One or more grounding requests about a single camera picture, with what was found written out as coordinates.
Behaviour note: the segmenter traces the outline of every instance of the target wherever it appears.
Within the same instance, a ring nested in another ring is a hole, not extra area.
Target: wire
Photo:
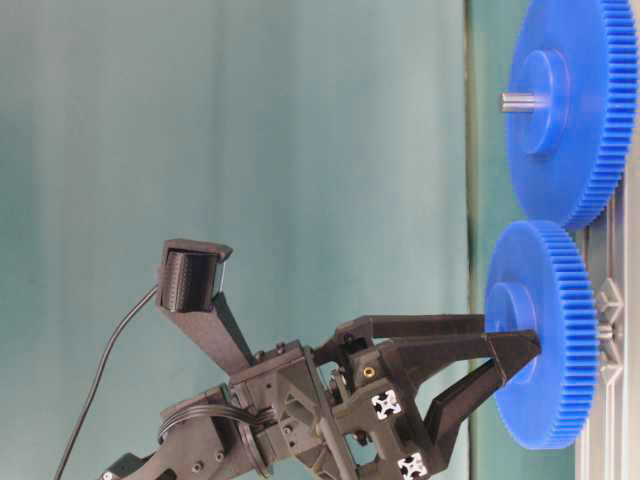
[[[78,438],[78,434],[80,433],[80,429],[82,428],[82,424],[84,423],[85,418],[87,417],[87,413],[89,412],[89,408],[91,407],[91,403],[93,402],[94,397],[96,396],[96,391],[98,390],[98,385],[100,385],[100,380],[102,379],[102,374],[104,373],[104,367],[107,364],[107,360],[109,358],[109,354],[113,349],[113,345],[116,343],[116,340],[124,330],[124,327],[131,321],[133,317],[144,307],[149,300],[153,298],[153,296],[158,291],[158,285],[154,285],[151,290],[149,290],[139,301],[135,304],[135,306],[127,313],[120,323],[116,326],[116,329],[111,334],[111,338],[107,342],[107,346],[102,352],[102,356],[100,357],[100,361],[98,362],[98,369],[96,370],[96,376],[93,379],[93,383],[91,384],[91,388],[89,389],[89,395],[87,395],[87,399],[84,401],[84,405],[82,406],[82,410],[80,411],[80,416],[76,421],[75,426],[71,432],[71,436],[67,441],[67,445],[64,448],[64,452],[62,454],[62,458],[60,459],[60,464],[58,465],[58,469],[56,470],[55,475],[53,476],[53,480],[60,480],[62,477],[62,473],[64,472],[65,467],[67,466],[67,462],[69,461],[69,455],[71,455],[71,450],[73,450],[73,446],[76,443],[76,439]]]
[[[254,416],[246,410],[242,410],[241,408],[234,407],[232,405],[193,405],[174,413],[162,422],[158,432],[158,443],[162,443],[164,436],[169,432],[169,430],[179,423],[198,417],[228,418],[239,423],[246,423],[257,427],[273,421],[274,412],[271,409],[268,409],[259,415]]]

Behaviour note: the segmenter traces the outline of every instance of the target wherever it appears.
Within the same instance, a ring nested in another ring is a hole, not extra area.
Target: large blue gear
[[[485,301],[489,332],[533,329],[542,353],[496,393],[513,438],[532,450],[571,445],[598,375],[589,276],[571,238],[548,221],[516,222],[496,245]]]
[[[628,0],[533,0],[509,91],[533,93],[533,113],[510,113],[514,190],[532,220],[575,230],[604,209],[624,172],[638,80]]]

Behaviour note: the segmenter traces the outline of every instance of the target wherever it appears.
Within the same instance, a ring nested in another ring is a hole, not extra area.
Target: blue gear
[[[516,222],[496,245],[485,300],[488,332],[533,329],[542,353],[496,393],[513,438],[532,450],[571,445],[598,375],[589,276],[571,238],[548,221]]]
[[[638,79],[628,0],[533,0],[509,91],[533,93],[533,113],[507,117],[507,152],[532,220],[575,230],[602,212],[624,172]]]

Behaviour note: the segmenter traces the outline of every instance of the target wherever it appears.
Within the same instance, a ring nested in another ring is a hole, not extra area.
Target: screw
[[[193,473],[200,473],[203,468],[204,468],[204,463],[198,460],[196,463],[193,464],[193,467],[191,467],[191,471]]]

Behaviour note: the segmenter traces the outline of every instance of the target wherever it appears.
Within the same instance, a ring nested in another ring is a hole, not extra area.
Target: teal wall
[[[509,223],[525,218],[511,189],[504,118],[497,105],[498,94],[507,86],[528,4],[528,0],[467,0],[471,292],[472,308],[480,312],[493,246]],[[474,480],[573,478],[572,448],[550,452],[520,448],[504,428],[493,399],[478,409],[471,431]]]
[[[167,238],[235,247],[225,289],[254,349],[466,311],[462,52],[458,1],[5,0],[3,478],[50,478]],[[148,453],[162,408],[222,380],[147,308],[66,478]],[[439,478],[468,478],[467,446]]]

